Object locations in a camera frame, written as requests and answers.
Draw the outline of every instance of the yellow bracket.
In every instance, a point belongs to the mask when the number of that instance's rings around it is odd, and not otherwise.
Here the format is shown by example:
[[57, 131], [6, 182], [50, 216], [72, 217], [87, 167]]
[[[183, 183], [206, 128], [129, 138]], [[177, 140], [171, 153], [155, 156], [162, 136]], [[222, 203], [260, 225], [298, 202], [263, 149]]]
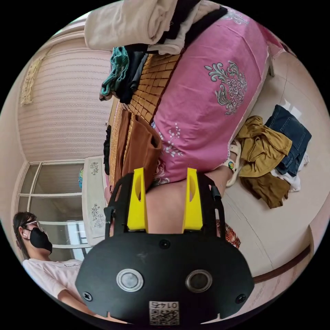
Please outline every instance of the yellow bracket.
[[202, 207], [200, 203], [197, 170], [188, 168], [186, 205], [182, 233], [185, 230], [201, 230], [202, 226]]
[[134, 170], [127, 227], [129, 230], [132, 231], [145, 230], [146, 232], [148, 232], [148, 217], [147, 206], [145, 202], [143, 167]]

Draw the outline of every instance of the foot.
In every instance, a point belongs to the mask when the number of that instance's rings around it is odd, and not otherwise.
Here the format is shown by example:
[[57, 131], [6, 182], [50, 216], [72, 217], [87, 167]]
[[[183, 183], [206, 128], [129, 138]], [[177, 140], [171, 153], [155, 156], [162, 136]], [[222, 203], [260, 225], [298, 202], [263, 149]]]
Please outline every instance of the foot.
[[[236, 141], [232, 141], [231, 144], [233, 145], [237, 145]], [[229, 158], [233, 161], [233, 162], [236, 162], [236, 159], [237, 159], [237, 155], [234, 153], [234, 152], [230, 152], [229, 154]], [[234, 172], [228, 167], [228, 166], [225, 166], [225, 165], [222, 165], [221, 166], [222, 170], [226, 173], [227, 175], [227, 181], [229, 181]]]

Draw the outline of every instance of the white sandal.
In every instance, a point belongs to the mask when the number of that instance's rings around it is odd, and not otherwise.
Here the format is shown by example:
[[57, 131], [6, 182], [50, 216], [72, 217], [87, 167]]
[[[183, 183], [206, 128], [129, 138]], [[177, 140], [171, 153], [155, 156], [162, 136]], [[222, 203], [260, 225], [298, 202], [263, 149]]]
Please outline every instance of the white sandal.
[[226, 187], [230, 187], [236, 182], [239, 173], [242, 146], [236, 139], [234, 140], [234, 142], [236, 143], [236, 145], [231, 144], [229, 150], [230, 152], [233, 152], [234, 154], [237, 155], [236, 161], [234, 162], [232, 159], [228, 158], [223, 164], [220, 165], [220, 166], [227, 166], [233, 171], [233, 176], [227, 182]]

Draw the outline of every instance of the white towel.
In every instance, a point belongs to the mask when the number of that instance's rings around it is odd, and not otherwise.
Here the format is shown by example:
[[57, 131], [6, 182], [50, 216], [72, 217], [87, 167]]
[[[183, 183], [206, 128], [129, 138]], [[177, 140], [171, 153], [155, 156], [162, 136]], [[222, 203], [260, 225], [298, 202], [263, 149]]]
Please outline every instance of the white towel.
[[198, 12], [197, 12], [194, 20], [192, 21], [192, 23], [194, 24], [194, 23], [198, 22], [205, 15], [207, 15], [208, 13], [215, 11], [217, 9], [220, 9], [220, 5], [218, 3], [215, 3], [215, 2], [209, 1], [209, 0], [202, 0], [200, 2]]
[[220, 8], [218, 3], [209, 0], [200, 1], [190, 12], [187, 19], [181, 23], [176, 39], [166, 39], [164, 44], [155, 44], [148, 47], [148, 51], [158, 51], [160, 55], [180, 54], [185, 46], [186, 33], [191, 26], [203, 18], [206, 14]]
[[190, 11], [187, 19], [181, 23], [179, 33], [176, 39], [165, 39], [163, 44], [155, 44], [148, 47], [148, 51], [158, 51], [160, 55], [180, 54], [185, 46], [186, 33], [191, 28], [194, 18], [197, 15], [201, 1]]
[[153, 45], [169, 30], [178, 0], [121, 0], [92, 11], [85, 24], [88, 48], [110, 51], [131, 44]]
[[[298, 172], [300, 172], [303, 169], [303, 167], [308, 163], [309, 163], [309, 157], [308, 154], [305, 153], [304, 158], [299, 165]], [[290, 193], [301, 190], [300, 178], [298, 174], [295, 177], [293, 177], [289, 173], [281, 174], [277, 169], [272, 169], [271, 174], [275, 177], [278, 177], [290, 183], [291, 185], [289, 190]]]

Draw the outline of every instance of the white cloth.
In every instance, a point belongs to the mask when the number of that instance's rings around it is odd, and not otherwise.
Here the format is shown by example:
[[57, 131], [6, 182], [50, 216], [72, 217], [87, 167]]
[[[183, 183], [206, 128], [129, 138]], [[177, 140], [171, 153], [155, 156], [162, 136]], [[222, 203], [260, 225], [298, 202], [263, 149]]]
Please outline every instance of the white cloth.
[[[309, 163], [309, 157], [308, 154], [305, 153], [304, 158], [302, 159], [302, 162], [299, 165], [298, 172], [300, 172], [303, 169], [303, 167], [308, 163]], [[298, 174], [295, 177], [293, 177], [289, 173], [281, 174], [277, 169], [272, 169], [271, 174], [290, 183], [291, 187], [289, 192], [301, 190], [300, 178]]]
[[200, 5], [198, 7], [198, 11], [196, 16], [194, 17], [194, 20], [192, 23], [198, 22], [201, 18], [203, 18], [208, 13], [220, 9], [220, 5], [218, 3], [215, 3], [213, 1], [209, 0], [202, 0], [200, 2]]
[[148, 47], [148, 52], [158, 51], [160, 55], [180, 54], [185, 46], [186, 33], [191, 28], [194, 18], [197, 15], [201, 1], [190, 11], [187, 19], [181, 23], [178, 36], [176, 39], [165, 39], [163, 44], [155, 44]]
[[181, 23], [176, 39], [166, 39], [163, 44], [155, 44], [148, 47], [148, 51], [158, 51], [160, 55], [181, 53], [184, 45], [186, 33], [191, 26], [203, 18], [206, 14], [220, 8], [218, 3], [209, 0], [200, 1], [189, 13], [187, 19]]
[[23, 267], [35, 283], [57, 299], [59, 293], [68, 290], [78, 301], [83, 302], [75, 282], [79, 273], [81, 261], [68, 260], [40, 261], [29, 259], [23, 261]]
[[85, 43], [110, 51], [131, 44], [153, 45], [169, 30], [178, 0], [121, 0], [92, 11], [85, 24]]

